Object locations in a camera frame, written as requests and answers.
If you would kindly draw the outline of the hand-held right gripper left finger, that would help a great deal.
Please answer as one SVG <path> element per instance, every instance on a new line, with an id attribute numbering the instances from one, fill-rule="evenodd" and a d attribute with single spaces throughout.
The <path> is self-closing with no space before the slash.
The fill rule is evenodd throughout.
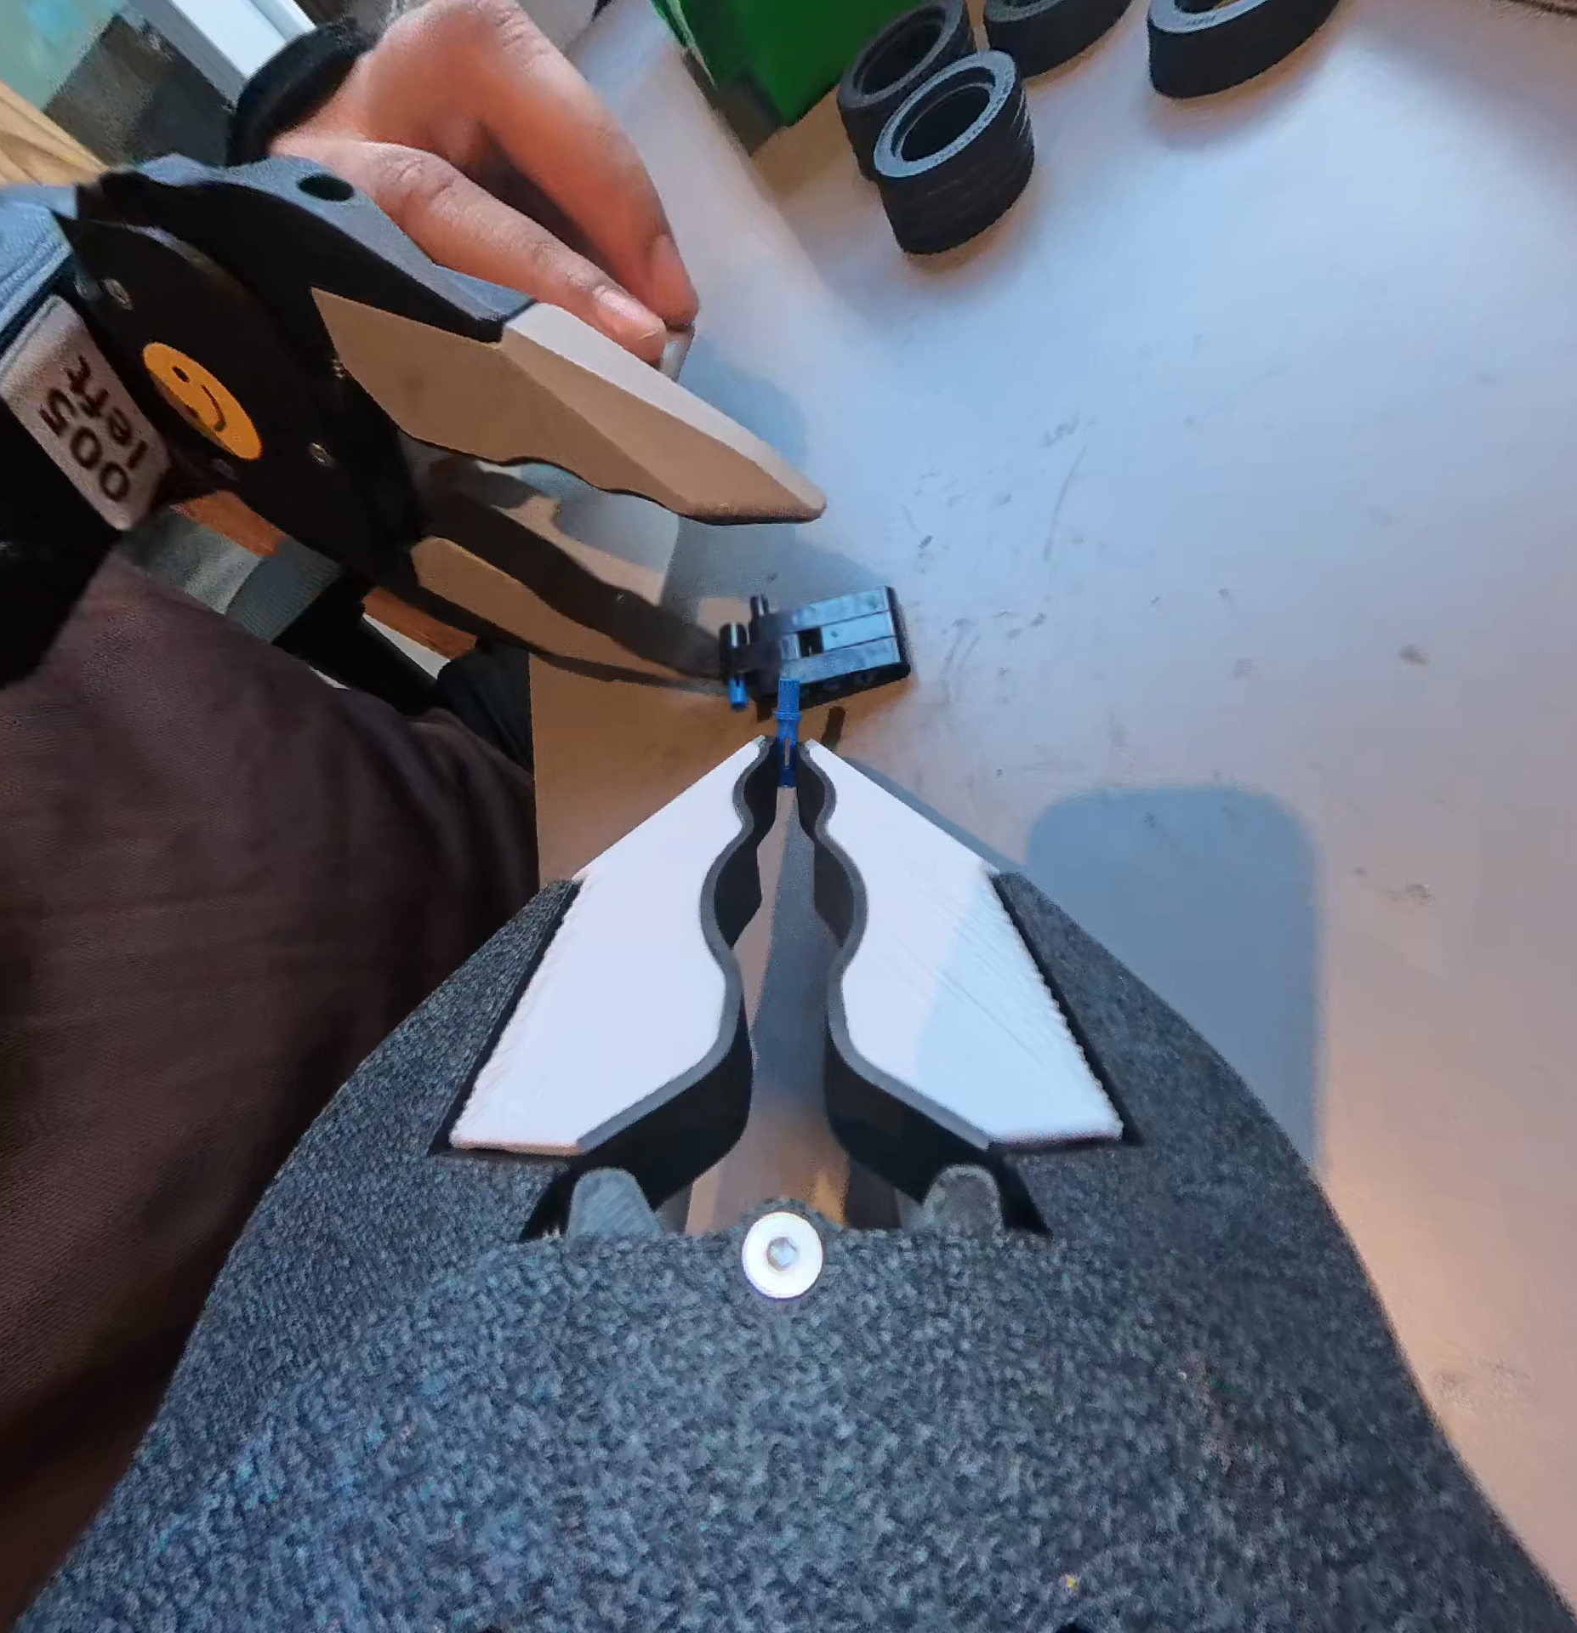
<path id="1" fill-rule="evenodd" d="M 447 1126 L 447 1147 L 632 1174 L 659 1208 L 749 1116 L 736 942 L 761 905 L 778 765 L 753 737 L 579 868 L 533 974 Z"/>

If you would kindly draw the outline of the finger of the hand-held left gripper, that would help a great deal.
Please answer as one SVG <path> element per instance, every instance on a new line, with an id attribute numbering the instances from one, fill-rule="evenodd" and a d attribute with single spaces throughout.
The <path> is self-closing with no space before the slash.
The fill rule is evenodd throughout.
<path id="1" fill-rule="evenodd" d="M 679 525 L 630 497 L 431 492 L 410 601 L 579 673 L 726 695 L 720 638 L 665 601 Z"/>
<path id="2" fill-rule="evenodd" d="M 821 490 L 714 406 L 581 318 L 531 304 L 492 341 L 314 291 L 333 353 L 421 445 L 550 464 L 708 525 L 804 523 Z"/>

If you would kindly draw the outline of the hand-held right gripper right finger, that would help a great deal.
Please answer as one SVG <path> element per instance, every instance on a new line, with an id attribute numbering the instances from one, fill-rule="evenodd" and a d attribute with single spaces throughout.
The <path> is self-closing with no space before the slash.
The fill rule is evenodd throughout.
<path id="1" fill-rule="evenodd" d="M 923 1200 L 976 1167 L 1116 1147 L 1126 1120 L 974 849 L 837 753 L 800 747 L 796 808 L 835 950 L 823 1104 L 849 1157 Z"/>

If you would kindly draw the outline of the black toy brick assembly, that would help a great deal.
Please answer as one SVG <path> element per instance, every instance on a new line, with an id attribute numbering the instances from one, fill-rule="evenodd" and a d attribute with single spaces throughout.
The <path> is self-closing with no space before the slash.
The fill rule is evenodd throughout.
<path id="1" fill-rule="evenodd" d="M 775 712 L 782 673 L 800 679 L 802 710 L 903 683 L 913 673 L 899 603 L 888 585 L 792 609 L 775 609 L 769 597 L 755 595 L 743 624 L 753 640 L 747 708 L 759 718 Z"/>

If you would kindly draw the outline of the white desk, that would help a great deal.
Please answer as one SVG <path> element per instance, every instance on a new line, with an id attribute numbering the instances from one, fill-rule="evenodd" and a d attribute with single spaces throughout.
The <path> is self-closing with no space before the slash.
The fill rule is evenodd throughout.
<path id="1" fill-rule="evenodd" d="M 702 298 L 685 380 L 827 496 L 677 605 L 894 585 L 841 751 L 1020 868 L 1268 1106 L 1577 1612 L 1577 16 L 1341 4 L 901 256 L 825 99 L 757 152 L 648 4 L 574 62 Z"/>

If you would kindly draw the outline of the person's left hand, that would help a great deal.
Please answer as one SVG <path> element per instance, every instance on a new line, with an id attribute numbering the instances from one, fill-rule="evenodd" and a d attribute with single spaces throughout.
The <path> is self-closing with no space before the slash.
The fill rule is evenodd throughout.
<path id="1" fill-rule="evenodd" d="M 515 4 L 400 14 L 271 152 L 369 195 L 431 261 L 657 365 L 698 316 L 636 146 Z"/>

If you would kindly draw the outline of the green box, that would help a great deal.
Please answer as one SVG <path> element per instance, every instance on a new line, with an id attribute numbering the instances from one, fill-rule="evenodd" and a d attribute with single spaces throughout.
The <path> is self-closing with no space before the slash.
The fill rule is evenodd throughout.
<path id="1" fill-rule="evenodd" d="M 915 2 L 654 2 L 700 92 L 739 133 L 796 123 Z"/>

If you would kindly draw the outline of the black toy tyre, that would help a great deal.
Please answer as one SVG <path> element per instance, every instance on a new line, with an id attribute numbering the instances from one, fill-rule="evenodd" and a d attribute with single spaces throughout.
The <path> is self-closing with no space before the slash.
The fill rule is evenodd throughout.
<path id="1" fill-rule="evenodd" d="M 1034 172 L 1032 121 L 1017 62 L 970 53 L 894 111 L 874 144 L 874 183 L 907 256 L 968 244 L 1020 197 Z"/>
<path id="2" fill-rule="evenodd" d="M 1335 2 L 1149 2 L 1151 88 L 1171 99 L 1239 88 L 1284 62 L 1335 10 Z"/>
<path id="3" fill-rule="evenodd" d="M 858 49 L 841 72 L 835 107 L 862 179 L 876 179 L 874 152 L 892 115 L 937 72 L 976 51 L 964 2 L 913 6 Z"/>
<path id="4" fill-rule="evenodd" d="M 981 27 L 991 51 L 1007 53 L 1022 78 L 1071 62 L 1126 14 L 1130 2 L 985 2 Z"/>

